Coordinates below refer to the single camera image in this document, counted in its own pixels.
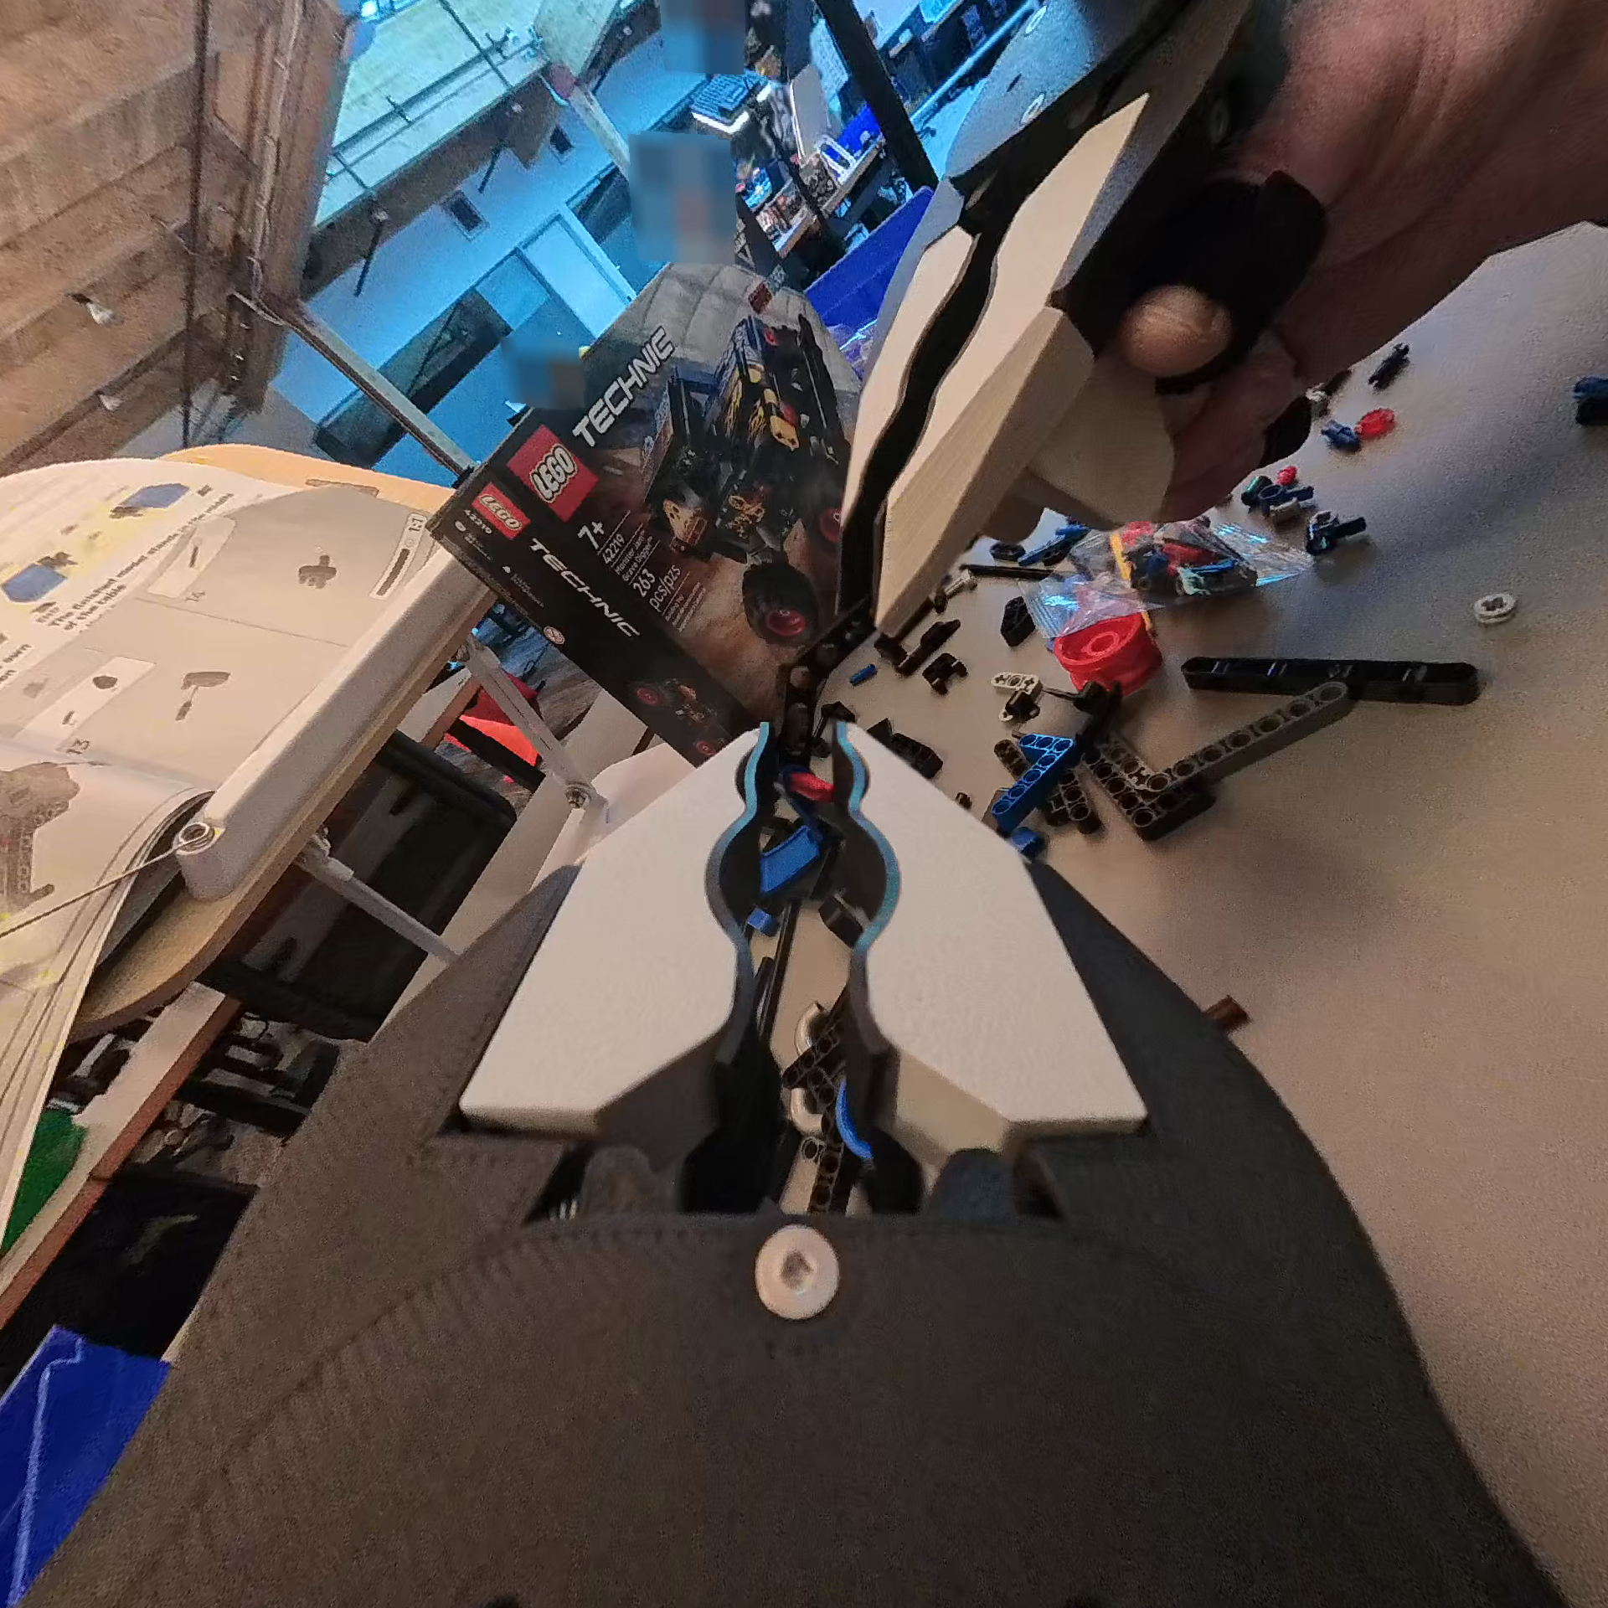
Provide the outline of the blue angled beam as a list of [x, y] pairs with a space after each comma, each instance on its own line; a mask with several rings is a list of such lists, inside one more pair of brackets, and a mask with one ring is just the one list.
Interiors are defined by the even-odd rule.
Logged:
[[998, 738], [995, 758], [1009, 768], [1012, 782], [990, 804], [990, 823], [995, 834], [1012, 837], [1083, 760], [1083, 738], [1020, 733]]

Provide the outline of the red wheel hub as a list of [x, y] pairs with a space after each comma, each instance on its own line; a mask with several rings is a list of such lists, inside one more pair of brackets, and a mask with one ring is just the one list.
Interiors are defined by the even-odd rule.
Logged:
[[1061, 632], [1050, 643], [1075, 692], [1091, 686], [1129, 697], [1162, 673], [1162, 651], [1146, 613], [1121, 613]]

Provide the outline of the instruction booklet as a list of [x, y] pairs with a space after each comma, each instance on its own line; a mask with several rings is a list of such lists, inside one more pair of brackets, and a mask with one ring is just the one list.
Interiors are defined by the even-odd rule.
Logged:
[[3, 1217], [134, 889], [241, 889], [479, 599], [427, 511], [353, 484], [3, 479]]

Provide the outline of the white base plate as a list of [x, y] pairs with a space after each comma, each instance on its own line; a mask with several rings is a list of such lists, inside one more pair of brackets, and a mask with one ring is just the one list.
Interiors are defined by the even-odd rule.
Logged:
[[675, 749], [656, 744], [604, 768], [599, 777], [602, 815], [585, 829], [577, 864], [610, 870], [678, 867], [708, 853], [730, 793], [719, 766], [695, 766]]

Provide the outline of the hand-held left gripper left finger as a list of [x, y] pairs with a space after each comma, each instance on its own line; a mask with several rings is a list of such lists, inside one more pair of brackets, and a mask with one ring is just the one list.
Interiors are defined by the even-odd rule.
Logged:
[[774, 782], [763, 725], [634, 815], [613, 809], [552, 875], [552, 922], [462, 1088], [468, 1124], [634, 1149], [692, 1209], [768, 1198], [779, 1072], [755, 1034], [747, 919]]

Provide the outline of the clear bag of small parts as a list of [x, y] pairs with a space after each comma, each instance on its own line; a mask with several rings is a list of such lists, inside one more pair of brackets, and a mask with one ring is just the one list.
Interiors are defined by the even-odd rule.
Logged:
[[1053, 574], [1026, 593], [1047, 640], [1127, 615], [1239, 599], [1315, 566], [1302, 541], [1209, 517], [1077, 531]]

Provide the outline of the person's right hand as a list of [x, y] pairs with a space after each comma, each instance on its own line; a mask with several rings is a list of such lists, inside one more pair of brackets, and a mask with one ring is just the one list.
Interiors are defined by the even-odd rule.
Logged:
[[1162, 520], [1225, 500], [1277, 421], [1485, 260], [1605, 222], [1605, 3], [1296, 3], [1220, 178], [1285, 178], [1324, 241], [1258, 342], [1170, 405]]

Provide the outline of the blue labelled storage bin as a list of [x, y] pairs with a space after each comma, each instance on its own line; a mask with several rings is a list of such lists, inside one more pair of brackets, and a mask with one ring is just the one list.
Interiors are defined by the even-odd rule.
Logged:
[[161, 1356], [52, 1326], [3, 1392], [3, 1605], [16, 1605], [98, 1496], [170, 1376]]

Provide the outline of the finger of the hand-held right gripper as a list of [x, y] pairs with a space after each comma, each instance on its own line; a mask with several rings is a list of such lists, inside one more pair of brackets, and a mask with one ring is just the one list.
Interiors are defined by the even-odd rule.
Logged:
[[1154, 517], [1154, 383], [1058, 304], [1154, 156], [1151, 96], [1105, 115], [995, 241], [995, 276], [886, 522], [875, 629], [892, 632], [979, 536], [1039, 511]]
[[943, 380], [965, 353], [995, 276], [995, 243], [952, 227], [913, 263], [870, 366], [842, 500], [840, 591], [881, 588], [886, 522], [900, 479], [935, 418]]

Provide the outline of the scattered small connector pieces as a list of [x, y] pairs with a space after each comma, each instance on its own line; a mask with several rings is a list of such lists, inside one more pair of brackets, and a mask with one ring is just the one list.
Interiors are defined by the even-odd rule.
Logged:
[[1236, 498], [1231, 514], [1291, 541], [1315, 520], [1362, 522], [1343, 550], [1605, 520], [1605, 427], [1575, 421], [1572, 380], [1540, 345], [1455, 350], [1417, 336], [1386, 388], [1351, 377], [1307, 446], [1269, 470], [1285, 500]]

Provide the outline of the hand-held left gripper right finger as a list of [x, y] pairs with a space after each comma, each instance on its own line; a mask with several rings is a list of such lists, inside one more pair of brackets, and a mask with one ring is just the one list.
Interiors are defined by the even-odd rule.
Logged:
[[889, 1149], [935, 1176], [1042, 1140], [1146, 1124], [1028, 861], [856, 725], [831, 738], [850, 946], [831, 1105], [867, 1170]]

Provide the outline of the black angled beam assembly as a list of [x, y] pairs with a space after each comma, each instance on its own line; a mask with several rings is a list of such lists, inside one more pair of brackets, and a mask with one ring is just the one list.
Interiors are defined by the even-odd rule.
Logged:
[[[845, 738], [850, 716], [823, 697], [834, 670], [859, 651], [875, 626], [875, 593], [853, 599], [779, 670], [779, 708], [736, 771], [741, 815], [722, 889], [736, 913], [774, 916], [788, 902], [829, 886], [834, 856], [856, 842], [861, 823], [850, 804], [856, 755]], [[812, 771], [834, 782], [834, 801], [801, 807], [782, 777]]]

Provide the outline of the printed toy truck box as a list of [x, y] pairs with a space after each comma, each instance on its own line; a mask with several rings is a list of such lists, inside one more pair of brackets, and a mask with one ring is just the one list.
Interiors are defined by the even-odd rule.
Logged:
[[859, 380], [801, 293], [667, 265], [432, 517], [435, 541], [692, 766], [834, 621]]

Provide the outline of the grey desk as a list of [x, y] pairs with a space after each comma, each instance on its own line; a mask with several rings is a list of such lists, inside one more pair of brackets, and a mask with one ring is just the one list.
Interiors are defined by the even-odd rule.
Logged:
[[[1479, 268], [1397, 342], [1605, 375], [1605, 230]], [[1482, 629], [1474, 602], [1515, 593]], [[1187, 656], [1469, 662], [1466, 708], [1359, 706], [1146, 845], [1099, 799], [1047, 861], [1201, 1006], [1326, 1157], [1479, 1471], [1572, 1605], [1605, 1605], [1605, 520], [1337, 547], [1154, 618], [1151, 766], [1266, 700]]]

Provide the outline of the pile of black beam pieces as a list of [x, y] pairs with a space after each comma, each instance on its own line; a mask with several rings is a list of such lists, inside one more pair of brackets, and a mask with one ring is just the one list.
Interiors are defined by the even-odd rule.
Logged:
[[[1356, 706], [1466, 708], [1479, 697], [1479, 673], [1466, 662], [1192, 656], [1181, 665], [1181, 673], [1192, 692], [1274, 695], [1274, 706], [1326, 681], [1343, 681], [1354, 692]], [[1217, 801], [1217, 785], [1179, 788], [1157, 799], [1138, 796], [1127, 771], [1132, 771], [1138, 760], [1146, 760], [1118, 730], [1118, 714], [1127, 700], [1129, 697], [1116, 689], [1091, 686], [1075, 692], [1072, 686], [1056, 689], [1047, 684], [1042, 684], [1036, 697], [1004, 695], [1001, 716], [1012, 725], [1012, 736], [1004, 738], [1020, 733], [1083, 738], [1083, 760], [1064, 777], [1058, 790], [1028, 815], [1026, 826], [1006, 837], [1023, 856], [1039, 856], [1045, 850], [1045, 834], [1034, 831], [1034, 820], [1047, 829], [1077, 829], [1083, 834], [1099, 831], [1099, 818], [1083, 790], [1083, 779], [1091, 779], [1105, 790], [1127, 826], [1146, 842], [1176, 834]], [[982, 812], [982, 826], [995, 831], [990, 823], [990, 804]]]

